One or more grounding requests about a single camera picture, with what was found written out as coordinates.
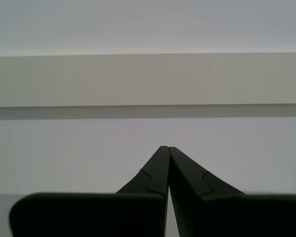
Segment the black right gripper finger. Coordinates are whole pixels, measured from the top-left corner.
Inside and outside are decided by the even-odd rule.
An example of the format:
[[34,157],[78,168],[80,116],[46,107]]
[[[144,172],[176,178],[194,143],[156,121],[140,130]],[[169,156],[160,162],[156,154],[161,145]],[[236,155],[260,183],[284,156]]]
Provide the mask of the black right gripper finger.
[[169,188],[182,237],[296,237],[296,195],[246,194],[170,147]]
[[36,193],[10,210],[15,237],[165,236],[170,151],[161,146],[116,193]]

